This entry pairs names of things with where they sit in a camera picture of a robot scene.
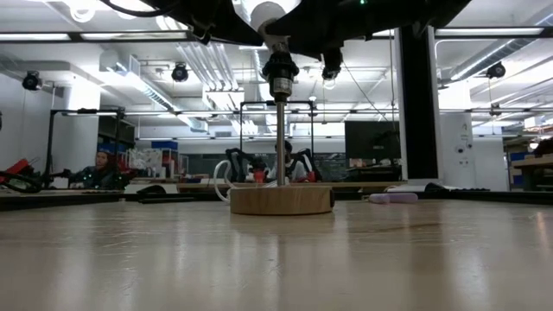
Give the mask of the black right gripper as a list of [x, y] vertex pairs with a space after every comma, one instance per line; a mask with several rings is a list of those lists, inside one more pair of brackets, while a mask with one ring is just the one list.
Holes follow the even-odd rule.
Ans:
[[264, 28], [283, 37], [289, 50], [341, 66], [344, 42], [374, 33], [410, 26], [428, 16], [430, 0], [337, 0], [337, 3], [299, 3]]

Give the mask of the person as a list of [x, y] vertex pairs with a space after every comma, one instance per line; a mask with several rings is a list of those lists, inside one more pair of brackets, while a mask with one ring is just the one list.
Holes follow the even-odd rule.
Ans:
[[[295, 162], [292, 159], [292, 150], [293, 150], [293, 147], [291, 143], [288, 141], [285, 141], [284, 142], [284, 162], [286, 165], [286, 176], [292, 182], [307, 182], [308, 173], [302, 163]], [[270, 181], [274, 181], [277, 179], [278, 163], [279, 163], [278, 158], [276, 158], [273, 168], [271, 168], [269, 173], [267, 174], [267, 178]]]
[[79, 184], [84, 189], [121, 190], [123, 176], [118, 171], [115, 156], [100, 150], [96, 153], [95, 164], [85, 167], [68, 177], [71, 184]]

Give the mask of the wooden storage shelf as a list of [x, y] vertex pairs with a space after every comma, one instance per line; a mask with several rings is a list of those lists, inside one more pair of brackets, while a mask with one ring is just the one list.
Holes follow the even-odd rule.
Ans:
[[553, 126], [509, 136], [504, 148], [511, 191], [553, 192]]

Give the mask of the black background rig frame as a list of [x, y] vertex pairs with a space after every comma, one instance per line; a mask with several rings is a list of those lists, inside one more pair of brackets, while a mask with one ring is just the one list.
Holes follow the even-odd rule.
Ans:
[[54, 175], [51, 173], [53, 162], [53, 137], [54, 137], [54, 120], [55, 116], [60, 113], [64, 116], [77, 116], [77, 117], [114, 117], [116, 119], [115, 125], [115, 163], [116, 170], [118, 170], [118, 158], [119, 158], [119, 144], [120, 144], [120, 124], [125, 115], [125, 108], [117, 109], [87, 109], [80, 108], [78, 110], [60, 110], [52, 109], [50, 111], [49, 126], [48, 126], [48, 146], [47, 146], [47, 160], [46, 167], [41, 177], [42, 188], [49, 189], [50, 184], [53, 182]]
[[[310, 117], [311, 132], [310, 132], [310, 136], [308, 138], [310, 139], [310, 142], [311, 142], [310, 150], [311, 150], [312, 155], [313, 155], [312, 148], [314, 147], [314, 138], [315, 138], [314, 137], [315, 104], [314, 104], [313, 101], [306, 101], [306, 100], [289, 101], [289, 103], [293, 104], [293, 105], [306, 105], [308, 107], [307, 110], [302, 110], [302, 109], [299, 109], [299, 108], [294, 108], [294, 109], [291, 109], [291, 110], [284, 109], [283, 110], [283, 116], [285, 117], [287, 114], [307, 114]], [[276, 104], [274, 101], [270, 100], [270, 101], [265, 101], [264, 104], [266, 106], [275, 106], [274, 110], [269, 110], [269, 111], [250, 111], [250, 110], [248, 110], [248, 111], [246, 111], [244, 109], [244, 107], [247, 106], [247, 105], [261, 105], [261, 104], [262, 104], [261, 101], [241, 102], [240, 105], [239, 105], [239, 111], [237, 112], [237, 114], [239, 116], [239, 122], [240, 123], [243, 122], [244, 114], [251, 114], [251, 115], [262, 114], [262, 115], [265, 115], [265, 116], [275, 115], [276, 117], [279, 117], [280, 116], [280, 114], [278, 112], [279, 107], [282, 106], [282, 108], [284, 108], [288, 103]], [[231, 162], [231, 167], [232, 167], [233, 173], [236, 175], [237, 179], [241, 180], [241, 181], [245, 180], [246, 176], [249, 173], [260, 171], [263, 168], [262, 164], [264, 165], [264, 168], [267, 168], [265, 162], [259, 156], [253, 155], [253, 154], [247, 154], [243, 151], [243, 140], [244, 140], [243, 125], [241, 124], [239, 126], [239, 148], [234, 150], [234, 151], [227, 151], [226, 152], [227, 158]], [[300, 162], [298, 157], [297, 157], [297, 153], [292, 155], [292, 159], [295, 162]]]

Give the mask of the red and black background robot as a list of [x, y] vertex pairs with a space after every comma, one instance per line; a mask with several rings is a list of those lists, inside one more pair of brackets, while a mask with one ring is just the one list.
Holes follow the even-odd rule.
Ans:
[[0, 170], [0, 187], [20, 194], [37, 194], [42, 190], [41, 176], [27, 159], [21, 159], [5, 170]]

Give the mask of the black aluminium rig frame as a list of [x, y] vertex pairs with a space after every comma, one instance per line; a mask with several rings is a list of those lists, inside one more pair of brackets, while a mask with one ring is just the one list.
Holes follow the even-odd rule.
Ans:
[[[414, 108], [414, 106], [407, 105], [407, 99], [403, 98], [400, 100], [400, 104], [404, 105], [403, 108], [399, 108], [401, 115], [401, 124], [403, 127], [401, 129], [403, 135], [405, 135], [405, 144], [407, 150], [404, 151], [404, 155], [413, 151], [411, 150], [409, 143], [415, 138], [428, 138], [427, 143], [430, 142], [430, 134], [432, 134], [432, 146], [427, 147], [429, 155], [430, 151], [434, 152], [436, 159], [432, 163], [435, 164], [435, 174], [430, 174], [430, 168], [426, 168], [431, 175], [436, 177], [438, 176], [438, 154], [441, 151], [438, 151], [438, 125], [440, 125], [439, 120], [439, 108], [437, 103], [437, 92], [434, 89], [428, 91], [429, 100], [424, 105], [421, 105], [420, 108]], [[176, 117], [186, 116], [186, 117], [195, 117], [200, 114], [209, 114], [209, 115], [224, 115], [231, 114], [236, 115], [238, 111], [152, 111], [148, 112], [148, 115], [154, 114], [172, 114]], [[415, 127], [410, 128], [411, 125], [415, 126], [415, 121], [421, 122], [419, 124], [421, 128], [416, 130]], [[530, 203], [530, 204], [541, 204], [553, 206], [553, 192], [493, 192], [493, 191], [484, 191], [484, 190], [447, 190], [445, 186], [426, 187], [425, 183], [430, 181], [423, 182], [423, 190], [415, 190], [415, 193], [422, 195], [422, 198], [426, 199], [448, 199], [448, 200], [482, 200], [482, 201], [496, 201], [496, 202], [511, 202], [511, 203]], [[270, 183], [262, 184], [245, 184], [245, 187], [270, 187], [276, 184], [275, 181]], [[338, 183], [324, 183], [324, 182], [292, 182], [292, 186], [321, 186], [321, 187], [331, 187], [332, 189], [339, 186], [345, 187], [354, 187], [347, 186], [345, 182]], [[33, 209], [33, 208], [42, 208], [42, 207], [54, 207], [54, 206], [71, 206], [71, 205], [85, 205], [85, 204], [95, 204], [102, 202], [115, 202], [119, 199], [140, 199], [146, 198], [148, 200], [159, 200], [163, 202], [169, 202], [172, 199], [177, 201], [188, 200], [184, 198], [185, 194], [123, 194], [122, 190], [41, 190], [37, 194], [20, 194], [14, 192], [12, 194], [1, 194], [0, 195], [0, 210], [16, 210], [16, 209]]]

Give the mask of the purple oblong object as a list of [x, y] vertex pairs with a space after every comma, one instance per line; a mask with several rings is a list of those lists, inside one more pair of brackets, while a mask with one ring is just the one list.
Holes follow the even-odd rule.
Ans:
[[368, 201], [375, 204], [410, 204], [417, 202], [418, 196], [413, 193], [370, 194]]

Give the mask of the lamp with round wooden base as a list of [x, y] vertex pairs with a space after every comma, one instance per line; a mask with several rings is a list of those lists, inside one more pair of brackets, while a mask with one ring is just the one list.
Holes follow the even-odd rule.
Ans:
[[292, 94], [298, 67], [284, 39], [267, 40], [271, 55], [263, 68], [276, 105], [276, 184], [270, 187], [238, 187], [230, 192], [230, 212], [252, 216], [301, 216], [330, 213], [331, 187], [292, 186], [287, 182], [285, 161], [285, 105]]

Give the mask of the white lightbulb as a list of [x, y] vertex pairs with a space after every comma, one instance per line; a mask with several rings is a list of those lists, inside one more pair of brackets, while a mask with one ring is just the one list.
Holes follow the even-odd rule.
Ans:
[[258, 4], [251, 12], [251, 27], [257, 31], [264, 40], [268, 48], [272, 48], [277, 43], [287, 44], [287, 39], [283, 35], [269, 35], [266, 28], [285, 15], [285, 10], [277, 3], [265, 1]]

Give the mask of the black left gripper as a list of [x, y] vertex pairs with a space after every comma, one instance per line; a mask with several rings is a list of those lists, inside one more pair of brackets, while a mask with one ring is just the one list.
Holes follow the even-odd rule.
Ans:
[[150, 7], [166, 10], [177, 22], [188, 25], [193, 35], [204, 45], [211, 37], [238, 45], [261, 46], [262, 36], [235, 11], [232, 0], [216, 0], [212, 20], [211, 1], [208, 0], [142, 0]]

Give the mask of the black monitor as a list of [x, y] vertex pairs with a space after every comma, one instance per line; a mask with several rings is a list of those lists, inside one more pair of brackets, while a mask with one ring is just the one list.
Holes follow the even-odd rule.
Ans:
[[399, 122], [346, 121], [345, 151], [348, 159], [400, 159]]

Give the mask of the white round stand base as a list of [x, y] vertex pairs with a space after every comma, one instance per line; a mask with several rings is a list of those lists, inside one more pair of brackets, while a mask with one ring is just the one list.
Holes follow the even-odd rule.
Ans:
[[440, 112], [432, 29], [398, 28], [394, 43], [404, 180], [419, 188], [476, 188], [471, 116]]

